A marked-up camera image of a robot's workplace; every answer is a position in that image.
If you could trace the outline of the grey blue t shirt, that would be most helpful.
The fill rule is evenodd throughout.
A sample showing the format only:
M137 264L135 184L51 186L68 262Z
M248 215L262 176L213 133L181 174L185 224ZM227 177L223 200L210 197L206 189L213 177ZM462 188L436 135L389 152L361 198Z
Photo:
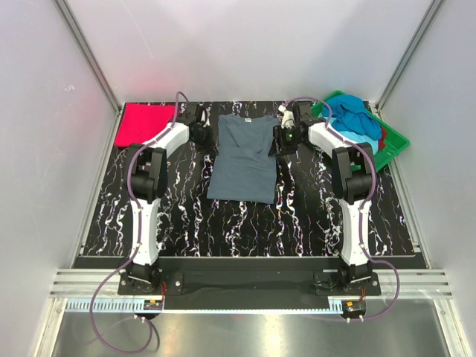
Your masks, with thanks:
M271 204L277 180L276 158L269 155L271 115L241 118L228 114L218 120L218 155L208 188L208 199Z

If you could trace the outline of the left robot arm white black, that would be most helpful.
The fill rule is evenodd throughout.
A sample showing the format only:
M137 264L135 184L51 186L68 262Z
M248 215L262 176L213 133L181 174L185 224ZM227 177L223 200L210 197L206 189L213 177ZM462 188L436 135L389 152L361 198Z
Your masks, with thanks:
M126 151L126 188L134 238L126 273L146 295L155 293L161 284L157 221L158 206L168 187L167 159L189 142L200 152L215 149L207 111L198 103L188 103L161 132L141 144L131 144Z

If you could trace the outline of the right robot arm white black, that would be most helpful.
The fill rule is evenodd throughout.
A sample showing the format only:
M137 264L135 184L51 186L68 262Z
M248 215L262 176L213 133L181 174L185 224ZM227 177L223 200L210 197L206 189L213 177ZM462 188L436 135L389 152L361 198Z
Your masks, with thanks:
M290 155L306 143L332 159L332 191L342 209L344 232L338 286L344 294L354 295L372 275L368 248L371 197L376 189L372 147L337 132L329 118L315 117L309 102L282 104L277 116L280 123L273 128L270 155Z

